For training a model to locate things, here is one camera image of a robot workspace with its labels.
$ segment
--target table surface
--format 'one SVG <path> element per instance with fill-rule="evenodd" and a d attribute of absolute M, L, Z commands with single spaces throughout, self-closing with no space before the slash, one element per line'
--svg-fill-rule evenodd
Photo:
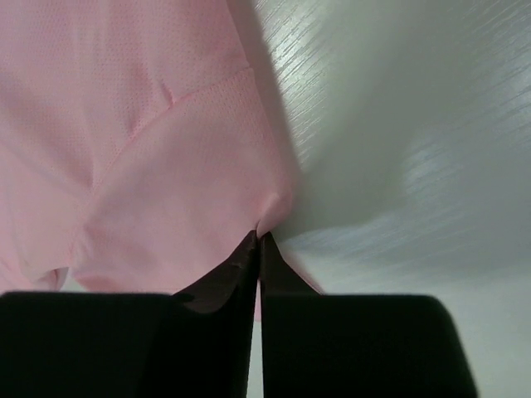
<path fill-rule="evenodd" d="M 282 250 L 327 292 L 434 294 L 481 396 L 531 393 L 531 2 L 228 2 L 303 170 Z"/>

